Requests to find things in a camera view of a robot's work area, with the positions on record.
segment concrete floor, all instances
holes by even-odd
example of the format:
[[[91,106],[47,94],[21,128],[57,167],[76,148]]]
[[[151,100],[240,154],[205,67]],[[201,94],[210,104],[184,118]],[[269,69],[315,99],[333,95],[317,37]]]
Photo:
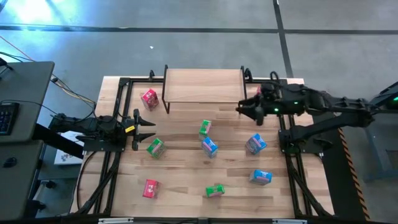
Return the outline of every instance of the concrete floor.
[[[285,29],[398,29],[395,0],[279,0]],[[276,29],[272,0],[8,0],[0,25]],[[97,100],[105,75],[162,75],[170,68],[249,67],[286,77],[278,34],[46,32],[1,30],[35,60],[55,62],[54,74]],[[397,81],[396,35],[286,35],[294,77],[332,95],[370,98]],[[0,40],[0,51],[21,55]],[[49,86],[44,104],[69,116],[90,108]],[[39,122],[48,125],[43,110]],[[371,173],[371,151],[361,129],[345,128],[360,179]],[[361,181],[372,220],[397,222],[396,179]]]

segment yellow label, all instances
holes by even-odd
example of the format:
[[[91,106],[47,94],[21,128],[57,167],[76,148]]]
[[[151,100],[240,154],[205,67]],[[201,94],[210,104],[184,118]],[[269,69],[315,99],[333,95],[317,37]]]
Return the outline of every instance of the yellow label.
[[[134,130],[135,128],[136,127],[134,127],[134,125],[133,125],[133,126],[126,128],[125,131],[126,131],[126,133],[129,133],[130,131]]]

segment blue box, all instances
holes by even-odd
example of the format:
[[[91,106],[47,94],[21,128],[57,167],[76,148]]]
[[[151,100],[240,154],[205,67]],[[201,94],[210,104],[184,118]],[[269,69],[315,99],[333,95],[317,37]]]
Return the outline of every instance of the blue box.
[[[215,157],[217,154],[217,150],[218,150],[218,146],[216,144],[214,144],[214,142],[209,137],[206,137],[201,142],[201,148],[204,150],[204,152],[210,158]]]
[[[254,155],[259,153],[265,147],[267,147],[267,143],[261,138],[258,133],[251,136],[251,138],[246,143],[246,149],[248,149],[248,151],[253,153]]]
[[[270,172],[255,169],[249,177],[249,181],[254,184],[266,185],[271,183],[272,174]]]

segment juice box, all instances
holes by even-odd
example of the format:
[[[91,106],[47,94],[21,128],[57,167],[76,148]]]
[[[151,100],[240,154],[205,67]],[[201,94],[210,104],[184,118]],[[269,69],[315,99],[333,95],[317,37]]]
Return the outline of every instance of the juice box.
[[[271,183],[272,174],[270,172],[255,169],[249,177],[249,181],[254,184],[266,185]]]
[[[164,143],[158,138],[155,138],[152,144],[147,148],[149,154],[155,159],[158,159],[165,150],[166,147],[164,146]]]
[[[224,186],[222,184],[206,188],[207,197],[220,196],[224,193],[225,193],[225,190],[224,190]]]
[[[261,94],[261,86],[257,87],[257,91],[256,91],[256,95],[260,95]]]
[[[208,134],[211,127],[211,121],[203,120],[199,129],[199,140],[204,140]]]
[[[213,158],[217,154],[218,146],[209,138],[205,138],[201,142],[201,148],[204,150],[206,155],[210,158]]]
[[[159,182],[156,180],[147,179],[145,183],[144,193],[142,193],[142,196],[147,198],[156,198],[158,190]]]
[[[267,146],[267,143],[256,133],[246,143],[246,149],[256,155]]]
[[[141,101],[143,102],[145,108],[150,111],[152,111],[159,104],[156,92],[153,89],[149,89],[146,93],[144,93],[141,97]]]

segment wooden platform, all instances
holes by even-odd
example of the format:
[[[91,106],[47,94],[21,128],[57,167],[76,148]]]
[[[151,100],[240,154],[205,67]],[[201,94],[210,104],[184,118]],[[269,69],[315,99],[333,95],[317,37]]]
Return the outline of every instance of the wooden platform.
[[[164,100],[168,103],[237,103],[243,99],[240,69],[167,69]]]
[[[119,77],[104,77],[97,115],[113,112],[118,82]],[[288,82],[303,80],[290,79]],[[144,109],[140,100],[148,88],[154,89],[161,97],[162,84],[135,83],[129,114],[132,115],[133,109],[138,108],[144,119],[156,123],[157,126],[143,127],[140,131],[155,131],[156,137],[165,142],[167,151],[156,160],[146,152],[146,147],[154,138],[140,143],[139,150],[135,152],[130,150],[131,141],[127,142],[128,150],[123,153],[119,168],[112,216],[294,217],[285,157],[279,151],[277,140],[279,123],[276,116],[267,116],[263,126],[256,126],[253,120],[235,112],[235,103],[174,103],[170,114],[160,104],[150,112]],[[257,85],[247,85],[248,97],[254,95],[256,89]],[[214,159],[205,155],[198,140],[203,119],[212,121],[210,137],[220,147]],[[312,123],[312,118],[304,114],[296,118],[296,123],[308,125]],[[247,154],[244,148],[254,133],[259,133],[268,144],[257,156]],[[104,153],[98,152],[84,171],[80,186],[82,203],[98,185],[103,156]],[[333,213],[321,160],[314,155],[303,154],[303,164],[309,189],[324,208]],[[272,182],[265,187],[249,183],[249,173],[253,169],[272,172]],[[142,197],[146,179],[162,183],[158,199]],[[225,194],[218,198],[206,198],[205,187],[214,184],[223,184]],[[298,195],[300,207],[304,211],[301,190],[298,190]]]

